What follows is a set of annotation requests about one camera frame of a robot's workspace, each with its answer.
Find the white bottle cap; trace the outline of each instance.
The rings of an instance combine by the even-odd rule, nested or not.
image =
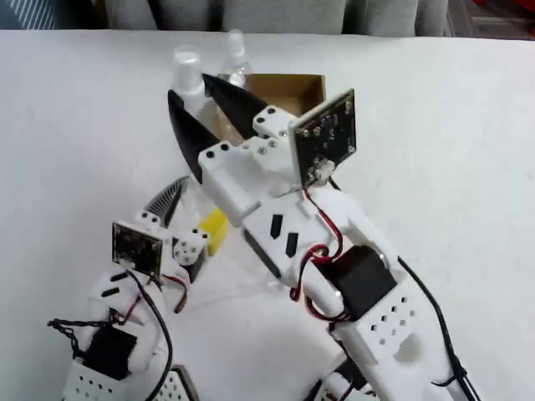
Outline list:
[[[229,58],[233,65],[242,65],[246,62],[242,31],[238,31],[237,29],[229,31],[227,36],[227,46]]]
[[[185,45],[175,49],[175,77],[173,89],[179,94],[204,93],[199,49]]]

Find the clear plastic bottle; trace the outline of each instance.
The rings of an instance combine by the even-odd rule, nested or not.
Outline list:
[[[215,105],[205,95],[199,50],[191,45],[179,46],[174,52],[174,62],[171,88],[184,101],[186,111],[212,132]],[[216,209],[193,175],[182,195],[182,203],[185,209],[180,218],[182,226],[197,226]]]
[[[247,76],[250,73],[251,65],[247,62],[243,33],[233,29],[227,34],[227,57],[219,76],[233,85],[247,89]]]
[[[247,76],[250,73],[251,65],[247,62],[243,33],[233,29],[227,34],[227,57],[218,77],[240,88],[248,89]],[[219,108],[217,108],[217,118],[221,130],[220,139],[228,140],[233,145],[241,144],[243,137],[236,131]]]

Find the white tabletop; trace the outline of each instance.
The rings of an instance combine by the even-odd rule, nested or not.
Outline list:
[[[167,114],[171,52],[222,62],[222,36],[0,33],[0,398],[59,399],[69,342],[130,220],[186,171]],[[359,151],[336,175],[439,300],[485,399],[534,399],[535,43],[247,35],[256,72],[355,88]],[[262,285],[231,233],[171,319],[203,400],[297,400],[337,348]]]

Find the black cable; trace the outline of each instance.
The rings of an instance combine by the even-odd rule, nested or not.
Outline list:
[[[135,276],[133,272],[125,268],[126,274],[128,274],[130,277],[132,277],[135,281],[135,284],[137,285],[138,289],[140,290],[141,296],[147,302],[147,305],[149,305],[152,312],[155,314],[156,319],[158,320],[158,323],[161,326],[161,331],[164,333],[164,337],[166,338],[167,343],[167,361],[166,361],[166,367],[164,368],[164,372],[160,377],[160,380],[158,380],[158,383],[153,388],[152,392],[150,392],[149,396],[146,398],[146,401],[151,401],[158,395],[158,392],[161,389],[161,386],[163,386],[167,374],[171,370],[171,365],[173,363],[173,344],[171,342],[171,336],[169,335],[169,330],[167,330],[166,322],[164,321],[164,318],[160,315],[160,312],[158,311],[158,308],[154,304],[154,301],[150,297],[149,294],[145,291],[143,288],[143,284],[141,284],[140,280]]]
[[[70,347],[73,349],[73,359],[77,357],[82,357],[84,353],[80,351],[78,339],[74,334],[72,327],[106,327],[111,326],[115,323],[115,317],[110,316],[108,321],[88,321],[83,322],[81,320],[64,320],[64,319],[54,319],[47,323],[48,327],[51,327],[55,330],[61,332],[65,337],[70,340]]]
[[[465,380],[466,380],[466,384],[468,384],[468,387],[470,387],[470,390],[474,393],[474,396],[476,397],[477,401],[482,401],[482,399],[479,398],[479,394],[477,393],[477,391],[474,388],[473,384],[471,383],[470,379],[468,377],[466,377]]]
[[[329,184],[335,189],[335,190],[341,190],[338,184],[336,184],[336,181],[333,180],[333,178],[329,177]]]
[[[436,387],[448,387],[450,384],[452,384],[456,380],[457,378],[455,376],[451,376],[445,382],[442,382],[442,383],[432,382],[432,384],[435,385]]]
[[[412,279],[416,282],[416,284],[418,284],[418,287],[420,287],[420,289],[423,291],[423,293],[425,294],[425,296],[431,303],[431,306],[433,306],[433,309],[435,309],[435,314],[438,319],[439,326],[441,327],[442,337],[444,338],[444,346],[446,347],[446,354],[448,356],[448,359],[450,360],[451,371],[453,372],[452,377],[459,383],[459,387],[461,387],[461,390],[465,394],[468,401],[476,401],[470,389],[466,385],[465,378],[467,375],[467,371],[462,367],[461,361],[455,354],[455,351],[453,349],[453,344],[451,343],[450,332],[448,331],[446,320],[444,318],[444,314],[442,313],[441,307],[439,306],[438,302],[433,297],[431,292],[427,289],[423,281],[416,275],[416,273],[414,273],[414,271],[399,256],[398,256],[398,262],[407,271],[407,273],[409,273],[409,276],[412,277]]]

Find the circuit board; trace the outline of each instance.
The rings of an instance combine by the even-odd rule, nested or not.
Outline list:
[[[127,261],[134,270],[160,275],[163,241],[119,223],[113,224],[112,259],[115,263]]]
[[[324,184],[325,177],[357,150],[354,90],[306,113],[292,128],[302,187]]]

